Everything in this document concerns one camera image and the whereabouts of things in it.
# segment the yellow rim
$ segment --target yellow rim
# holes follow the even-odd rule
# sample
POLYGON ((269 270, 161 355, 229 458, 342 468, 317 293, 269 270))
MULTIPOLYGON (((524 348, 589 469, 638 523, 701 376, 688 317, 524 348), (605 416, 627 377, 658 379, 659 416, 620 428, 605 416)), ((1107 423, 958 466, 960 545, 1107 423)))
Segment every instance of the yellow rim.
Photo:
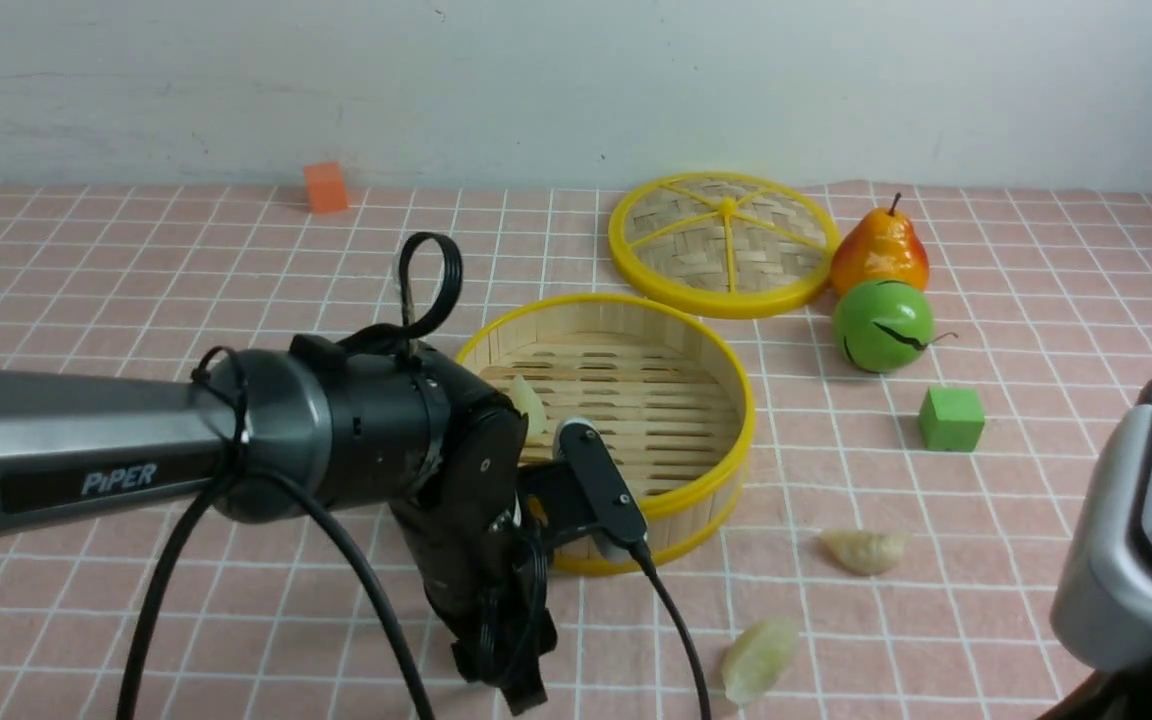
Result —
MULTIPOLYGON (((758 222, 755 218, 748 215, 736 214, 737 219, 745 220, 745 222, 761 225, 761 227, 767 227, 765 223, 758 222)), ((662 232, 667 232, 673 228, 664 228, 662 232)), ((771 227, 772 232, 783 234, 788 240, 794 242, 799 242, 802 245, 819 247, 819 243, 809 241, 804 237, 797 236, 795 233, 786 232, 782 228, 771 227)), ((612 251, 612 260, 616 264, 616 270, 620 270, 622 276, 626 281, 634 286, 637 291, 643 293, 643 295, 649 296, 651 300, 662 302, 662 304, 668 306, 676 306, 680 310, 684 310, 691 314, 704 314, 708 318, 723 318, 730 320, 742 320, 749 318, 767 318, 772 314, 787 313, 787 311, 796 309, 796 306, 803 306, 808 302, 814 300, 814 296, 819 295, 824 288, 827 287, 829 281, 829 259, 833 256, 833 251, 838 249, 838 245, 842 242, 840 234, 838 234, 838 226, 833 223, 833 219, 829 217, 824 209, 820 209, 818 204, 814 204, 812 199, 809 199, 805 195, 791 190, 791 188, 785 187, 780 183, 774 183, 771 181, 765 181, 765 179, 756 179, 750 176, 742 176, 738 173, 681 173, 676 176, 668 176, 667 179, 658 179, 655 182, 650 182, 644 184, 637 190, 629 192, 620 204, 616 205, 616 210, 612 211, 612 219, 607 230, 608 234, 608 247, 612 251), (801 278, 799 281, 791 282, 786 287, 778 288, 778 290, 771 291, 751 291, 741 295, 741 293, 735 293, 735 264, 732 263, 732 219, 729 217, 723 218, 723 227, 727 229, 727 252, 728 252, 728 272, 732 273, 730 287, 728 291, 705 291, 696 290, 696 288, 687 287, 672 279, 662 278, 658 275, 652 268, 646 266, 637 256, 634 253, 634 247, 637 243, 626 242, 626 215, 628 211, 637 204, 637 202, 643 200, 643 197, 659 190, 659 188, 666 187, 668 190, 681 192, 682 195, 692 196, 692 199, 700 202, 704 205, 710 205, 714 210, 714 213, 707 213, 696 217, 690 222, 696 222, 696 220, 712 218, 719 213, 719 209, 714 202, 704 199, 704 197, 695 196, 694 194, 684 190, 684 188, 669 187, 672 183, 679 181, 685 181, 685 179, 727 179, 727 181, 740 182, 746 184, 759 185, 759 190, 755 190, 740 200, 736 200, 736 210, 745 205, 745 202, 750 202, 756 196, 766 192, 779 192, 787 197, 791 197, 795 200, 801 202, 804 209, 808 209, 812 217, 817 219, 820 227, 824 228, 824 236, 826 236, 826 243, 820 247, 823 251, 823 263, 813 270, 812 274, 801 278)))
MULTIPOLYGON (((732 511, 736 510, 736 502, 740 502, 741 492, 744 492, 744 487, 737 484, 736 491, 732 493, 732 500, 727 501, 723 509, 705 528, 696 530, 696 535, 679 544, 672 544, 672 546, 653 551, 652 561, 654 564, 659 566, 673 562, 687 555, 692 550, 700 547, 708 538, 714 537, 714 533, 718 532, 719 528, 723 526, 728 516, 732 516, 732 511)), ((639 570, 636 562, 613 564, 607 560, 581 560, 579 558, 559 555, 558 553, 554 555, 554 568, 563 573, 570 573, 571 575, 621 575, 639 570)))
POLYGON ((672 491, 660 493, 660 495, 644 497, 639 501, 639 508, 643 510, 643 515, 646 516, 647 522, 652 520, 662 518, 666 515, 672 515, 674 511, 685 509, 696 502, 699 502, 705 497, 713 495, 714 491, 722 487, 723 483, 727 483, 732 478, 733 473, 740 469, 742 462, 749 456, 749 448, 755 442, 755 388, 750 386, 749 374, 745 372, 745 366, 741 365, 740 358, 732 348, 719 338, 718 334, 705 327, 705 325, 699 324, 694 316, 682 313, 680 310, 673 309, 673 306, 662 305, 660 302, 654 302, 652 300, 642 300, 641 297, 626 296, 626 295, 612 295, 612 293, 602 291, 591 291, 582 293, 581 295, 564 295, 561 297, 550 297, 550 300, 541 300, 539 302, 532 302, 530 305, 517 306, 517 309, 509 311, 509 313, 500 316, 494 323, 490 324, 488 327, 473 334, 465 342, 465 347, 461 348, 461 351, 456 355, 456 362, 460 364, 465 364, 465 359, 473 351, 475 347, 483 342, 488 334, 493 331, 505 325, 507 323, 513 323, 524 314, 538 313, 538 311, 547 309, 547 306, 559 306, 559 305, 570 305, 575 302, 621 302, 626 305, 637 305, 647 306, 650 310, 655 310, 658 313, 672 316, 682 323, 689 325, 689 327, 695 328, 696 332, 703 334, 707 338, 710 342, 713 342, 719 351, 722 351, 723 358, 732 363, 733 366, 740 369, 737 376, 740 377, 740 392, 741 400, 745 404, 744 418, 741 418, 741 430, 740 434, 736 435, 736 442, 732 444, 732 449, 723 455, 722 460, 718 461, 717 465, 710 468, 710 470, 702 475, 702 477, 685 484, 681 488, 673 488, 672 491))

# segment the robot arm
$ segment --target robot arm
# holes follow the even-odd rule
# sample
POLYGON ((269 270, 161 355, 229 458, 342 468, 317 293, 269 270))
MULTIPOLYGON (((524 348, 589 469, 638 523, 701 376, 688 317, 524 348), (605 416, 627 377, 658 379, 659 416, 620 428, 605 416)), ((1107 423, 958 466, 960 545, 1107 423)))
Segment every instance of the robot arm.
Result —
POLYGON ((1051 624, 1096 673, 1043 720, 1152 720, 1152 381, 1096 462, 1051 624))
MULTIPOLYGON (((422 343, 456 305, 456 245, 417 233, 397 272, 402 325, 372 325, 339 342, 302 334, 287 351, 223 350, 209 367, 218 348, 191 382, 0 370, 0 536, 187 497, 202 498, 188 518, 207 501, 238 523, 313 510, 324 529, 326 511, 388 503, 430 606, 456 638, 463 679, 499 688, 514 715, 545 703, 539 659, 558 643, 544 607, 553 548, 593 535, 600 547, 641 558, 645 520, 588 424, 559 430, 564 458, 520 468, 525 418, 422 343), (429 240, 444 251, 444 287, 414 320, 407 266, 429 240), (218 483, 227 473, 252 482, 218 483), (544 524, 531 516, 531 498, 548 511, 544 524)), ((179 544, 188 529, 173 533, 179 544)), ((353 544, 343 533, 338 543, 353 544)), ((164 562, 165 586, 174 558, 164 562)), ((366 584, 365 560, 351 564, 366 584)), ((129 673, 136 661, 134 650, 129 673)), ((131 706, 137 682, 124 684, 131 706)), ((419 688, 419 676, 408 676, 412 683, 419 688)))

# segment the toy green apple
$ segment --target toy green apple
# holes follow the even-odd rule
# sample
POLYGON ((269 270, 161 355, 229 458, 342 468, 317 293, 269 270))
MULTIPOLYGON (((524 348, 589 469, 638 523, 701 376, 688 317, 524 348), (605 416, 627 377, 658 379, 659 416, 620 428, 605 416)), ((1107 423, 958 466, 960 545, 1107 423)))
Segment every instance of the toy green apple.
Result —
POLYGON ((833 309, 833 338, 847 361, 869 373, 889 373, 917 361, 937 340, 927 296, 895 279, 865 281, 833 309))

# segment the piper logo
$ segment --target piper logo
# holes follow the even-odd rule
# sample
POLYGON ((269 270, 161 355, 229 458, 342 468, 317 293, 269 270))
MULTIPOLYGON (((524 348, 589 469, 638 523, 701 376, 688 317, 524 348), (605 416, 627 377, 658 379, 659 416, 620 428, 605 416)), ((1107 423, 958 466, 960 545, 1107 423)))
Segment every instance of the piper logo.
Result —
POLYGON ((154 482, 157 469, 159 467, 154 462, 146 462, 143 465, 109 470, 108 473, 88 473, 88 477, 83 479, 83 491, 79 495, 105 495, 105 493, 114 491, 145 487, 154 482))

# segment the steamer basket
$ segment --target steamer basket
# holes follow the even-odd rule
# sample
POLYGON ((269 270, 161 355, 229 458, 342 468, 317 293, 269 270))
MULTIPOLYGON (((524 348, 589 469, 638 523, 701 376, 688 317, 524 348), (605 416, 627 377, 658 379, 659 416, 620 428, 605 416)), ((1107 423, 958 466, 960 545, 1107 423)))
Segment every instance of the steamer basket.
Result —
POLYGON ((826 288, 842 242, 791 188, 735 173, 684 173, 616 205, 612 260, 651 300, 708 318, 787 313, 826 288))
MULTIPOLYGON (((652 300, 573 295, 521 306, 471 338, 457 362, 506 391, 522 373, 548 427, 522 461, 552 458, 553 432, 591 420, 647 520, 658 564, 708 539, 732 514, 755 438, 755 396, 736 355, 690 314, 652 300)), ((558 569, 637 570, 588 538, 558 548, 558 569)))

